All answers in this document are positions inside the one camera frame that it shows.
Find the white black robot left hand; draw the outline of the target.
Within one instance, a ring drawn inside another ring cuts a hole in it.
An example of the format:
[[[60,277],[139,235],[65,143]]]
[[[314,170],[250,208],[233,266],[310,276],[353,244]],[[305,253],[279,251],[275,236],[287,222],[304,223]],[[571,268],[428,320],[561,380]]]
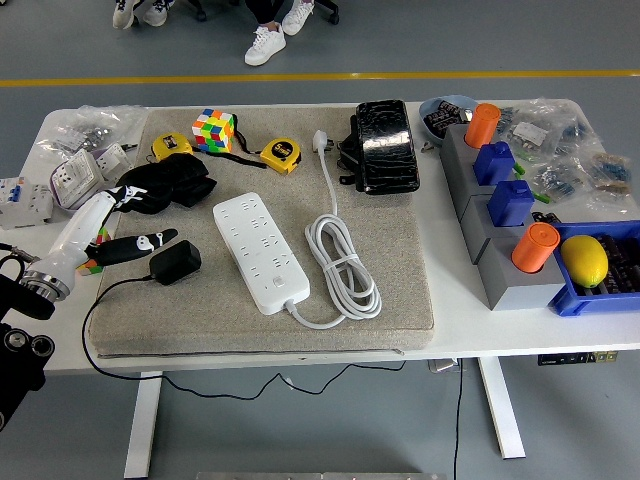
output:
[[[146,200],[147,197],[146,189],[135,186],[114,187],[96,193],[73,215],[47,256],[40,261],[40,271],[62,279],[87,260],[110,266],[142,258],[168,244],[177,237],[176,229],[122,237],[91,247],[114,209],[133,207],[136,201]]]

